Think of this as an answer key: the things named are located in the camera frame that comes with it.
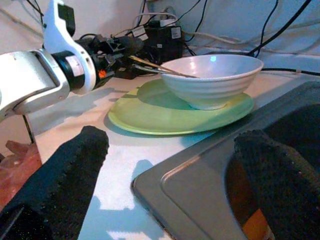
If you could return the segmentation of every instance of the label sticker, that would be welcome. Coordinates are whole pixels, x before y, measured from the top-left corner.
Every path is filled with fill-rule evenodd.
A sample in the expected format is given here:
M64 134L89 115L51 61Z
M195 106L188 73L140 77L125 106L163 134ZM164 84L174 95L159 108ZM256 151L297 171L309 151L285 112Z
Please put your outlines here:
M171 28L171 38L172 39L179 39L181 38L181 28L180 27L173 27Z
M141 39L142 41L148 39L148 35L146 34L146 30L144 26L136 27L132 30L132 34L134 37Z
M78 77L85 74L84 68L76 56L66 56L65 60L67 60L67 62L70 64L73 76Z

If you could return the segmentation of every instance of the baking tray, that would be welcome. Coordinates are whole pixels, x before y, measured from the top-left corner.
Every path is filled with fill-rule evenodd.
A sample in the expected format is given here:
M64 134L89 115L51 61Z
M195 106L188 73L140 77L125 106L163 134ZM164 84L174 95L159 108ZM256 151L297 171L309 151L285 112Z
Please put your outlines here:
M246 240L226 190L234 138L318 104L320 83L307 82L145 171L133 181L132 190L173 239Z

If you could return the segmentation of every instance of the electrical wire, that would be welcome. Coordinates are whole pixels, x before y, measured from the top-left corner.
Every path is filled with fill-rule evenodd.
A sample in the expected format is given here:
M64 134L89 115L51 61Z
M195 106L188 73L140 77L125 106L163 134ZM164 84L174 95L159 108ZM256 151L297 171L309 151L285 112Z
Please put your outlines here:
M294 25L290 25L290 27L287 28L287 30L289 29L299 29L299 28L305 28L305 27L309 27L309 26L313 26L313 25L317 25L320 24L320 19L316 19L316 20L312 20L312 21L307 21L307 22L303 22L303 23L298 23L298 24L294 24ZM270 31L267 31L264 33L264 35L270 35L273 33L276 33L277 31L279 31L281 28L276 28ZM259 36L254 36L252 38L250 38L249 40L240 40L237 39L235 37L229 37L229 36L216 36L213 34L209 34L209 33L202 33L202 32L186 32L183 31L185 34L188 35L198 35L198 36L204 36L204 37L208 37L223 43L227 43L227 44L231 44L231 45L245 45L245 44L251 44L253 42L256 42L258 40L261 39L261 35L259 34Z
M26 1L31 5L31 7L34 10L36 10L40 14L40 21L41 21L41 26L42 26L44 24L44 20L43 20L44 14L42 13L42 11L40 9L40 6L39 6L37 0L34 0L34 3L35 3L36 6L30 0L26 0Z
M176 22L179 22L186 14L188 14L192 9L194 9L200 2L201 2L201 0L197 0L196 3L188 11L186 11L184 14L182 14L176 21L168 23L167 25L164 25L162 27L164 28L164 27L167 27L171 24L175 24Z
M190 48L194 49L194 50L199 50L201 48L209 48L210 51L218 51L218 52L221 52L221 51L226 51L229 52L229 53L242 53L243 55L246 55L246 53L248 51L244 51L244 50L230 50L229 48L226 49L226 48L223 48L223 47L212 47L210 45L201 45L201 46L196 46L196 45L193 45L193 46L189 46ZM298 51L298 52L289 52L289 51L281 51L281 50L274 50L274 49L271 49L271 48L268 48L268 47L263 47L261 49L261 52L266 52L266 53L276 53L276 54L286 54L286 55L306 55L306 56L316 56L316 57L320 57L320 53L313 53L313 52L303 52L303 51Z
M196 56L197 55L193 50L190 49L190 47L188 46L188 44L186 42L184 42L183 45L185 46L185 49L187 49L189 51L191 56Z
M83 39L83 38L85 38L85 37L87 37L87 36L96 36L97 34L94 34L94 33L86 33L86 34L84 34L84 35L82 35L80 38L79 38L79 40L80 39Z
M157 16L157 15L165 15L165 16L173 17L176 21L178 20L178 17L176 15L172 14L172 13L168 13L168 12L148 12L148 13L139 13L137 16L135 16L133 22L135 22L136 18L138 18L139 16L145 16L145 15L155 15L155 16Z
M151 21L152 19L154 19L156 16L157 16L157 15L151 16L151 17L148 19L148 21L146 21L146 23L143 24L143 25L144 25L144 26L148 25L148 23L150 23L150 21Z
M271 16L272 16L272 14L275 12L275 10L276 10L276 8L277 8L277 6L278 6L278 3L279 3L279 0L275 0L275 5L274 5L272 11L270 12L269 16L266 18L266 20L265 20L265 22L264 22L264 24L263 24L263 28L262 28L262 31L261 31L260 45L261 45L261 44L263 43L263 41L264 41L264 34L265 34L266 26L267 26L267 24L268 24L268 22L269 22L269 19L270 19ZM259 48L258 52L256 53L255 58L257 58L257 57L259 56L259 54L260 54L260 49L261 49L261 48Z
M309 74L313 76L320 76L320 72L305 71L305 70L299 70L299 69L293 69L293 68L268 67L268 68L262 68L261 71L286 71L286 72L293 72L296 74Z
M173 6L171 6L171 5L166 6L161 12L167 12L167 13L169 13L169 12L168 12L169 9L172 10L172 13L173 13L174 15L176 14L175 8L174 8Z
M24 121L24 124L25 124L25 128L26 128L26 130L28 132L30 141L31 141L32 144L34 144L35 143L35 138L34 138L34 136L32 134L31 127L29 125L28 119L27 119L26 115L22 115L22 117L23 117L23 121Z
M203 5L203 9L202 9L201 19L200 19L200 21L199 21L199 23L198 23L198 25L197 25L197 27L196 27L196 29L194 31L195 33L198 31L198 29L200 28L200 26L201 26L201 24L202 24L202 22L204 20L207 2L208 2L208 0L205 0L204 5ZM192 39L194 39L194 37L195 37L195 35L193 34L192 37L189 40L186 40L185 42L190 42Z
M247 53L248 56L252 56L257 50L263 48L265 45L269 44L271 41L276 39L280 34L282 34L292 23L294 20L296 20L297 17L305 10L305 8L309 5L311 0L306 0L303 5L299 8L299 10L292 16L292 18L272 37L270 37L268 40L264 41L259 46L252 49L250 52Z
M111 38L114 38L115 36L118 36L118 35L120 35L120 34L122 34L122 33L128 32L128 31L131 31L131 30L133 30L133 29L135 29L135 28L136 28L136 27L134 27L134 28L127 28L127 29L122 30L122 31L119 31L119 32L117 32L117 33L112 33L112 34L110 34L110 37L111 37Z
M147 0L143 0L143 7L142 7L142 11L141 11L142 14L145 12L146 3L147 3ZM141 17L139 18L139 20L135 26L136 28L140 26L142 18L143 18L143 16L141 15Z

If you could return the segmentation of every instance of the white wall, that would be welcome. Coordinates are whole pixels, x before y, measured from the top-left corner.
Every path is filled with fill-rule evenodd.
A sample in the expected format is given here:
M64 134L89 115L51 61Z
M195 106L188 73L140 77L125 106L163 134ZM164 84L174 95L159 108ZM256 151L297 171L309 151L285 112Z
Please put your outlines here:
M304 1L279 0L278 8L270 19L266 30L282 27ZM161 11L166 6L172 6L179 17L195 2L196 0L157 0L150 3L149 10ZM186 31L192 32L197 27L204 2L202 0L190 13L182 18L181 25ZM205 18L198 31L248 40L261 33L263 24L275 2L276 0L208 0ZM319 18L320 1L313 0L294 21L294 24ZM207 43L212 43L212 40L196 37L194 41L190 42L191 45ZM215 47L236 48L234 45L225 45L217 41L213 45ZM300 51L320 54L320 24L288 30L278 39L271 42L268 47L286 52Z
M76 25L74 39L86 33L99 33L109 37L112 33L131 28L133 18L139 13L141 2L142 0L64 1L66 5L74 9ZM38 3L41 10L45 12L49 0L38 0ZM31 8L27 1L1 0L0 8L41 32L39 14ZM0 13L0 54L39 49L42 43L40 37ZM8 139L22 143L30 141L22 117L13 116L0 123L0 153L7 154L4 144Z

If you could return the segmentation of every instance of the table surface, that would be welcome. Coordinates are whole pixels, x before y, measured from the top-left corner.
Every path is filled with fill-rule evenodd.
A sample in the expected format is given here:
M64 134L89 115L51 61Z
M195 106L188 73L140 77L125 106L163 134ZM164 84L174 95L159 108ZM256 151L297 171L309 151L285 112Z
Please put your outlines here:
M108 154L79 240L171 239L133 195L131 182L152 166L210 136L214 130L177 136L143 135L122 130L108 119L108 111L117 99L158 78L158 75L133 80L112 78L93 92L82 96L70 94L66 100L28 116L43 162L84 126L95 126L109 137ZM258 109L305 82L319 80L320 77L304 74L262 72L245 93L254 98L254 108Z

